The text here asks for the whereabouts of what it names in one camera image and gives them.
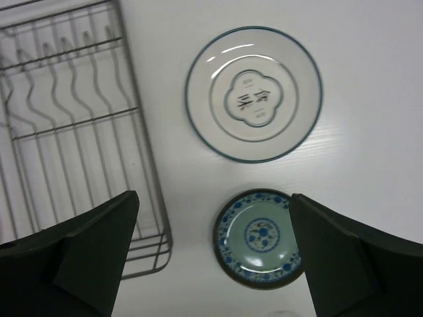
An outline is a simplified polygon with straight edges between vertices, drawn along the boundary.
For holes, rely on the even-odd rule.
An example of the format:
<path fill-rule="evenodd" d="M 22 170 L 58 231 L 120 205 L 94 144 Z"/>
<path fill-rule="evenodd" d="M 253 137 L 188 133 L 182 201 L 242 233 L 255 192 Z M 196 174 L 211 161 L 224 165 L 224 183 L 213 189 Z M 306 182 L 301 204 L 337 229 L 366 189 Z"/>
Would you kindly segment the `white plate with blue rim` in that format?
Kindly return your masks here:
<path fill-rule="evenodd" d="M 306 47 L 285 32 L 244 26 L 198 53 L 184 101 L 197 136 L 237 162 L 260 163 L 294 151 L 323 106 L 323 81 Z"/>

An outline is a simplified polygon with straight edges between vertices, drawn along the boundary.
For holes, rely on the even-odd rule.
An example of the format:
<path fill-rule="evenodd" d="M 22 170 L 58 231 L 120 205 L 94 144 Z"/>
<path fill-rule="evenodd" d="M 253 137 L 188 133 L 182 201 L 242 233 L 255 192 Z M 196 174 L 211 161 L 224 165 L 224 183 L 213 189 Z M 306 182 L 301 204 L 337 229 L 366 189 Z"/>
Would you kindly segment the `small blue floral plate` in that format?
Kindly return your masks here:
<path fill-rule="evenodd" d="M 222 270 L 258 290 L 293 283 L 304 268 L 289 213 L 291 197 L 257 188 L 232 197 L 216 217 L 212 244 Z"/>

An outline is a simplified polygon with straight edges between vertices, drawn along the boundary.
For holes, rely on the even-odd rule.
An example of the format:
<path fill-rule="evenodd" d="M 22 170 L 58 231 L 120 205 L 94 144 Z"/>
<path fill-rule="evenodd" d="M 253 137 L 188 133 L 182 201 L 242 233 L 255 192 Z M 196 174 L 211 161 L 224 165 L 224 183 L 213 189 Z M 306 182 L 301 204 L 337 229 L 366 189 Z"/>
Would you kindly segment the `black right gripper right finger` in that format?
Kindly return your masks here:
<path fill-rule="evenodd" d="M 317 316 L 421 316 L 422 245 L 303 194 L 289 212 Z"/>

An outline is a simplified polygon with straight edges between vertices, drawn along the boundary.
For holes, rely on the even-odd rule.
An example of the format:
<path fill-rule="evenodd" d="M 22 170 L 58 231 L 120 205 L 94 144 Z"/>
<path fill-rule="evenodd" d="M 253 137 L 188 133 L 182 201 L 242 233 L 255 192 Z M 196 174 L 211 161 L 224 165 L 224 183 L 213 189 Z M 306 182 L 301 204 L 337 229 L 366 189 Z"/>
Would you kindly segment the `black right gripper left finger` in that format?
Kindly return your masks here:
<path fill-rule="evenodd" d="M 139 209 L 126 191 L 1 245 L 2 316 L 111 316 Z"/>

